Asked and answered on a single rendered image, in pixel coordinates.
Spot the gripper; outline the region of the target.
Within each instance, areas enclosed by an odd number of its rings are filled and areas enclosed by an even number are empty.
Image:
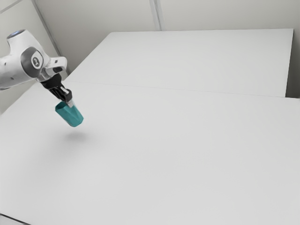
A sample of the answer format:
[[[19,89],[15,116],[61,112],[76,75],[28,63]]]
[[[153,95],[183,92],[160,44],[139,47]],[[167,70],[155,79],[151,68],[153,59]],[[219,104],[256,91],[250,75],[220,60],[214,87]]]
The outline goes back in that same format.
[[[66,103],[70,108],[74,106],[72,91],[66,89],[62,83],[62,78],[59,73],[55,74],[52,78],[41,82],[44,88],[50,91],[57,99]]]

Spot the teal faceted mug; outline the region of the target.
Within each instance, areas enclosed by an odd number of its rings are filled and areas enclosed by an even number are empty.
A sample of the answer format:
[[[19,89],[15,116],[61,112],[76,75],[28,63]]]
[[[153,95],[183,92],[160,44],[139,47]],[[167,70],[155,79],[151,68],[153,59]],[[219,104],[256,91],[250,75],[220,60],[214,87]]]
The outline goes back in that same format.
[[[79,126],[84,118],[73,101],[61,101],[55,107],[56,113],[71,127]]]

